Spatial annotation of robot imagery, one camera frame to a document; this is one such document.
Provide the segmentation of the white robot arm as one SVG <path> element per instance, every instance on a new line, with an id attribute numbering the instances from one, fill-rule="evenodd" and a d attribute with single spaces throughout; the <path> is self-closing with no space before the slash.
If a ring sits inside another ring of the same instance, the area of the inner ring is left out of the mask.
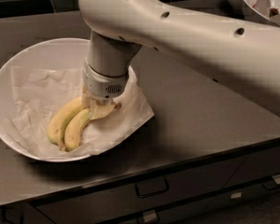
<path id="1" fill-rule="evenodd" d="M 159 0 L 78 0 L 91 28 L 84 82 L 98 100 L 122 94 L 143 46 L 171 55 L 280 117 L 280 28 Z"/>

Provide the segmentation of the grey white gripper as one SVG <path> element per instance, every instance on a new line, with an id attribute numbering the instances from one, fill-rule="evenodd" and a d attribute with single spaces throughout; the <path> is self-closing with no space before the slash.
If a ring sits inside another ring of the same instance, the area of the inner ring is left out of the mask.
<path id="1" fill-rule="evenodd" d="M 110 104 L 100 104 L 97 100 L 108 100 L 119 97 L 124 93 L 129 72 L 127 69 L 118 77 L 101 75 L 91 66 L 83 64 L 83 82 L 81 105 L 83 108 L 90 108 L 90 120 L 103 119 L 107 117 L 116 107 L 114 102 Z"/>

